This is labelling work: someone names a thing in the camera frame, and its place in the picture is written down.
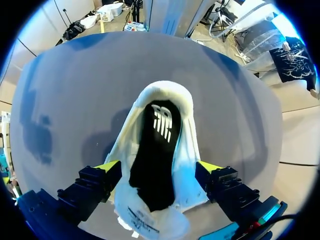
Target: gray table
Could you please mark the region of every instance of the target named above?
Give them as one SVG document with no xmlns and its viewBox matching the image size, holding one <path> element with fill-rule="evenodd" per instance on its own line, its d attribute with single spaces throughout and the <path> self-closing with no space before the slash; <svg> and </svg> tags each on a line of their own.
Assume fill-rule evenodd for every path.
<svg viewBox="0 0 320 240">
<path fill-rule="evenodd" d="M 230 58 L 191 40 L 146 32 L 81 37 L 39 55 L 22 72 L 11 115 L 12 159 L 22 191 L 54 197 L 86 165 L 102 164 L 133 102 L 170 80 L 192 94 L 201 159 L 230 165 L 264 200 L 280 159 L 282 114 L 274 94 Z M 81 228 L 131 239 L 110 203 Z M 195 239 L 229 220 L 216 204 L 186 212 Z"/>
</svg>

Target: new balance logo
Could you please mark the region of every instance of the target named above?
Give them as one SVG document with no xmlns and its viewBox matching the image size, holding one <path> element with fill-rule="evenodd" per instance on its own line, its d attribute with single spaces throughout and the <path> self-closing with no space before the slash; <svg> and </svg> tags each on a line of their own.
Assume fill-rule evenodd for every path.
<svg viewBox="0 0 320 240">
<path fill-rule="evenodd" d="M 153 128 L 156 129 L 161 136 L 164 136 L 164 139 L 169 143 L 171 138 L 170 129 L 172 129 L 171 112 L 164 106 L 152 104 L 151 107 L 153 107 L 154 115 L 156 116 L 156 119 L 153 122 Z"/>
</svg>

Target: black bag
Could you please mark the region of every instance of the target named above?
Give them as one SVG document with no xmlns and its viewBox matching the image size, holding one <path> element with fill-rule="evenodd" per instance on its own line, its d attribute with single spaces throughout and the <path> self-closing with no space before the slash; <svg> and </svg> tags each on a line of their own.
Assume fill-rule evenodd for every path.
<svg viewBox="0 0 320 240">
<path fill-rule="evenodd" d="M 63 34 L 63 38 L 66 40 L 71 40 L 75 38 L 78 34 L 85 31 L 85 26 L 80 23 L 80 21 L 75 21 L 70 24 Z"/>
</svg>

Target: wall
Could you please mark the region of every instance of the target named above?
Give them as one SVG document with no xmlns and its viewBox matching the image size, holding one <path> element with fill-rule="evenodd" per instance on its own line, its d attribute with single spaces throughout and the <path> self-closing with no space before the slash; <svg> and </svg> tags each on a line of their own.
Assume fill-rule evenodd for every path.
<svg viewBox="0 0 320 240">
<path fill-rule="evenodd" d="M 83 18 L 93 10 L 93 0 L 48 0 L 31 16 L 22 28 L 13 50 L 8 54 L 7 64 L 0 79 L 0 101 L 11 104 L 16 85 L 24 65 L 44 51 L 53 48 L 62 38 L 70 20 Z M 7 111 L 6 105 L 0 104 L 0 111 Z"/>
</svg>

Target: plastic bag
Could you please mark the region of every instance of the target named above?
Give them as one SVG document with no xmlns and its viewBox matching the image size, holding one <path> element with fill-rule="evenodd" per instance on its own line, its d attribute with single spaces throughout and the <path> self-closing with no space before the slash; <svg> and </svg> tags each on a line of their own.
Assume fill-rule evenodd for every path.
<svg viewBox="0 0 320 240">
<path fill-rule="evenodd" d="M 80 20 L 80 23 L 84 26 L 85 29 L 92 28 L 97 22 L 97 15 L 87 16 L 86 18 Z"/>
</svg>

